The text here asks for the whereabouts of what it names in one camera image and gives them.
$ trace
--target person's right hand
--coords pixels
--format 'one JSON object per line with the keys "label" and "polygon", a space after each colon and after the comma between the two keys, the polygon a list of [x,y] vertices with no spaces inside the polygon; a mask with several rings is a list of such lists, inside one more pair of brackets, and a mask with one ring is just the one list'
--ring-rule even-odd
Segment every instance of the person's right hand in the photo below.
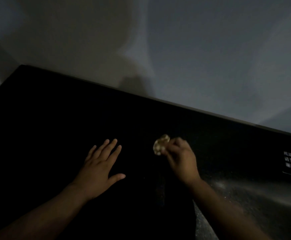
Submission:
{"label": "person's right hand", "polygon": [[173,172],[180,181],[190,186],[200,180],[196,156],[187,141],[178,137],[171,139],[164,146],[165,149],[161,153],[167,157]]}

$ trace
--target wall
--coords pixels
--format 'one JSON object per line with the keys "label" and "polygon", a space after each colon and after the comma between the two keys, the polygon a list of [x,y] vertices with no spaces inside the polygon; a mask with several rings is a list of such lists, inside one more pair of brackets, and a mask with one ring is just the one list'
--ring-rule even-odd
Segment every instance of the wall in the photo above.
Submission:
{"label": "wall", "polygon": [[0,0],[0,13],[0,68],[291,132],[291,0]]}

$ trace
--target dark surface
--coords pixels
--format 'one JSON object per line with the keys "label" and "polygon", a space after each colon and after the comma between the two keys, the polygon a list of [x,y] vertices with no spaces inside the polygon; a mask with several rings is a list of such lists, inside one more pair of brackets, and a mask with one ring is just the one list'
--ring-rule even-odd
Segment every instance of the dark surface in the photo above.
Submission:
{"label": "dark surface", "polygon": [[[84,206],[60,238],[194,239],[191,196],[152,151],[165,133],[189,142],[205,180],[291,185],[282,173],[291,135],[22,65],[0,86],[0,229],[58,194],[93,145],[117,138],[122,152],[110,174],[127,177]],[[271,234],[275,219],[265,219]]]}

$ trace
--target forearm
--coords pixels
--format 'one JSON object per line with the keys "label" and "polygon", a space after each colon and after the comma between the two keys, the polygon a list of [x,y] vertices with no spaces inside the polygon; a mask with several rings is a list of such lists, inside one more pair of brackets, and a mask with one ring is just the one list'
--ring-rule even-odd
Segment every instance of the forearm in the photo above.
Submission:
{"label": "forearm", "polygon": [[54,239],[86,203],[74,186],[0,231],[0,239]]}
{"label": "forearm", "polygon": [[214,229],[219,239],[269,240],[254,223],[219,197],[203,180],[188,185],[194,201]]}

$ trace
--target person's left forearm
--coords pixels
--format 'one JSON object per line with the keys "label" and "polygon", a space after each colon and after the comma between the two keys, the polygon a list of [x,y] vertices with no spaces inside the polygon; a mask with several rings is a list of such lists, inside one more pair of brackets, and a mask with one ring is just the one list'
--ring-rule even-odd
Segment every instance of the person's left forearm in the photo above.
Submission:
{"label": "person's left forearm", "polygon": [[55,239],[86,203],[74,185],[0,231],[0,239]]}

